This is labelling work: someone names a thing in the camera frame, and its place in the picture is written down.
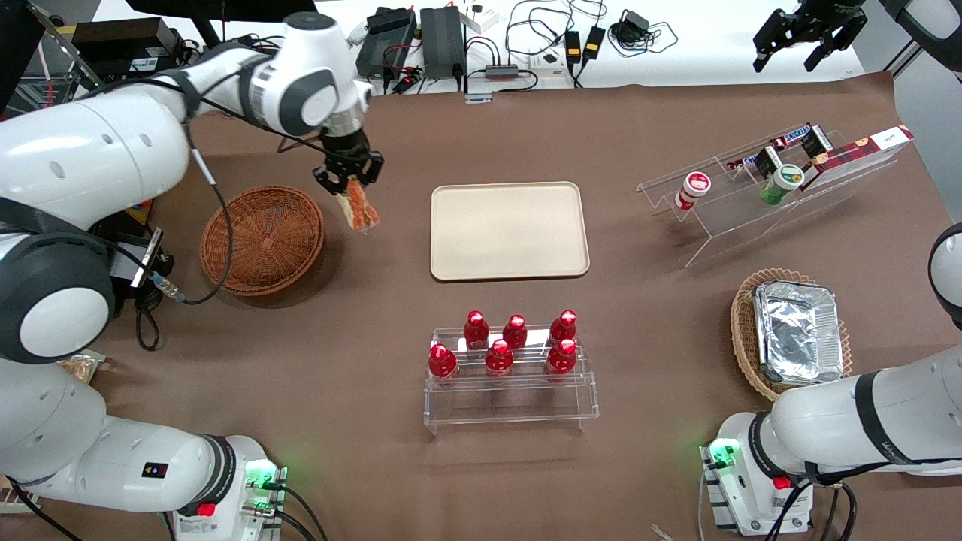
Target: beige tray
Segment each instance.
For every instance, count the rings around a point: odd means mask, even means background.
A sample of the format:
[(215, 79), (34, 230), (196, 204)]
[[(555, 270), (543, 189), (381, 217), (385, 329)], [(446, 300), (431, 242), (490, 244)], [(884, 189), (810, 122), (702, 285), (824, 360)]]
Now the beige tray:
[(431, 194), (431, 273), (439, 280), (579, 276), (589, 265), (581, 192), (571, 182)]

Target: table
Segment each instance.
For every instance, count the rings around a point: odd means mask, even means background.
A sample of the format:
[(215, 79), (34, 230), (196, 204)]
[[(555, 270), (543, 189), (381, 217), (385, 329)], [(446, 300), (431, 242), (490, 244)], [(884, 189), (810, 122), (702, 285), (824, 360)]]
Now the table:
[[(729, 305), (746, 276), (782, 267), (830, 287), (857, 374), (959, 341), (925, 272), (949, 219), (912, 147), (835, 210), (682, 269), (700, 239), (674, 217), (653, 215), (635, 186), (803, 121), (849, 139), (891, 127), (899, 122), (891, 78), (765, 85), (751, 96), (740, 87), (629, 87), (506, 94), (484, 106), (455, 94), (385, 97), (373, 103), (366, 128), (387, 160), (368, 191), (383, 222), (362, 236), (312, 179), (314, 151), (278, 155), (276, 137), (205, 116), (194, 137), (225, 195), (281, 183), (320, 203), (322, 264), (283, 296), (256, 304), (225, 294), (197, 307), (165, 302), (156, 311), (165, 348), (154, 353), (138, 349), (127, 311), (92, 347), (115, 359), (94, 386), (112, 415), (254, 437), (291, 467), (291, 487), (333, 541), (657, 541), (652, 523), (674, 539), (696, 539), (697, 446), (728, 415), (771, 407), (745, 382), (730, 343)], [(557, 141), (562, 132), (577, 136), (574, 147)], [(431, 277), (434, 188), (541, 180), (581, 190), (592, 257), (584, 276), (464, 284)], [(156, 201), (152, 223), (164, 228), (178, 262), (171, 279), (192, 297), (210, 287), (197, 253), (216, 208), (193, 166)], [(583, 433), (495, 425), (432, 438), (421, 419), (427, 341), (432, 328), (460, 324), (474, 308), (493, 324), (516, 312), (547, 322), (576, 310), (600, 418)], [(851, 485), (859, 539), (954, 539), (962, 529), (955, 477), (869, 474)], [(43, 502), (85, 539), (166, 539), (152, 515)], [(827, 502), (819, 494), (816, 525)], [(735, 539), (706, 526), (709, 539)], [(30, 518), (0, 521), (0, 538), (60, 539)]]
[[(339, 21), (345, 34), (349, 34), (355, 26), (374, 13), (374, 10), (384, 2), (372, 0), (335, 0), (317, 2), (317, 9), (331, 15)], [(443, 0), (424, 0), (414, 3), (415, 9), (436, 8), (445, 5)], [(493, 39), (504, 57), (504, 30), (507, 17), (515, 6), (514, 1), (492, 0), (490, 5), (497, 5), (501, 13), (501, 21), (484, 33)], [(592, 6), (579, 2), (579, 6), (591, 11)], [(805, 71), (802, 63), (808, 57), (814, 44), (802, 44), (798, 47), (780, 51), (772, 57), (762, 73), (755, 73), (751, 63), (755, 59), (755, 49), (752, 37), (762, 26), (769, 14), (775, 8), (786, 11), (794, 9), (794, 0), (746, 0), (743, 2), (705, 2), (699, 0), (678, 0), (675, 2), (651, 2), (640, 7), (630, 0), (606, 0), (607, 15), (602, 17), (601, 26), (607, 28), (620, 17), (621, 10), (631, 8), (638, 11), (651, 22), (668, 21), (678, 34), (678, 43), (663, 54), (645, 54), (641, 57), (625, 59), (618, 56), (607, 39), (601, 46), (598, 60), (593, 61), (586, 68), (581, 83), (586, 87), (619, 87), (622, 85), (638, 84), (650, 87), (667, 86), (695, 86), (695, 85), (741, 85), (756, 83), (801, 83), (837, 81), (865, 73), (853, 50), (838, 52), (825, 59), (812, 73)], [(567, 9), (565, 0), (545, 0), (538, 4), (525, 4), (515, 12), (515, 21), (527, 18), (528, 10), (534, 6)], [(93, 20), (112, 20), (150, 16), (137, 13), (130, 9), (124, 0), (101, 0)], [(549, 15), (537, 12), (537, 17), (544, 17), (545, 22), (552, 28), (561, 31), (566, 18), (561, 15)], [(198, 39), (198, 34), (189, 19), (164, 17), (166, 24), (176, 28), (183, 36)], [(593, 17), (575, 12), (575, 29), (581, 33), (584, 40), (588, 30), (595, 23)], [(220, 33), (219, 21), (214, 22), (215, 29)], [(227, 36), (236, 37), (247, 33), (255, 33), (262, 37), (283, 33), (282, 23), (252, 23), (228, 22)], [(539, 50), (544, 47), (544, 40), (538, 38), (524, 27), (512, 30), (512, 49)], [(357, 55), (359, 48), (352, 51)], [(417, 65), (421, 55), (415, 52), (409, 56), (408, 65)], [(491, 61), (487, 49), (472, 47), (468, 58), (470, 70), (481, 69)], [(516, 59), (519, 67), (527, 68), (527, 59)], [(505, 88), (505, 84), (489, 85), (478, 82), (479, 91)], [(538, 88), (570, 88), (570, 81), (558, 78), (542, 80)], [(455, 91), (457, 89), (453, 79), (441, 80), (431, 85), (425, 92)]]

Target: red button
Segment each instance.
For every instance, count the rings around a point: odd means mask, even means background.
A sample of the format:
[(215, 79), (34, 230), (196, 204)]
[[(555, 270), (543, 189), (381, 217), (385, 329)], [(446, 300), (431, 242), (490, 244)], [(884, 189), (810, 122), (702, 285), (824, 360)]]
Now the red button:
[(775, 490), (792, 488), (792, 480), (787, 477), (776, 477), (772, 479), (772, 484), (775, 485)]
[(210, 502), (204, 502), (197, 506), (197, 514), (202, 517), (213, 517), (215, 510), (216, 505)]

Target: power adapter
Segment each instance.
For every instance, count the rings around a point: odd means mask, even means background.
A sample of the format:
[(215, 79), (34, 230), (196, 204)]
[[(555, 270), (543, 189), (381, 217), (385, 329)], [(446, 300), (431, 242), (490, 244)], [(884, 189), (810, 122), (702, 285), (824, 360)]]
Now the power adapter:
[(568, 73), (581, 64), (581, 35), (577, 30), (565, 32), (565, 58), (568, 60)]
[(584, 58), (586, 60), (595, 60), (598, 58), (598, 49), (601, 48), (601, 43), (604, 41), (604, 29), (600, 26), (593, 26), (588, 32), (588, 40), (585, 41), (585, 52)]

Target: red and white cup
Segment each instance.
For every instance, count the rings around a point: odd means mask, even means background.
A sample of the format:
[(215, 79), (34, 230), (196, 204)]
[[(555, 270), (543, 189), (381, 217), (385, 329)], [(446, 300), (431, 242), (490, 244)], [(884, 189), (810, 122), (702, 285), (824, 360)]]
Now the red and white cup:
[(690, 211), (695, 203), (712, 189), (712, 179), (703, 172), (688, 173), (681, 185), (681, 190), (674, 196), (674, 206), (683, 211)]

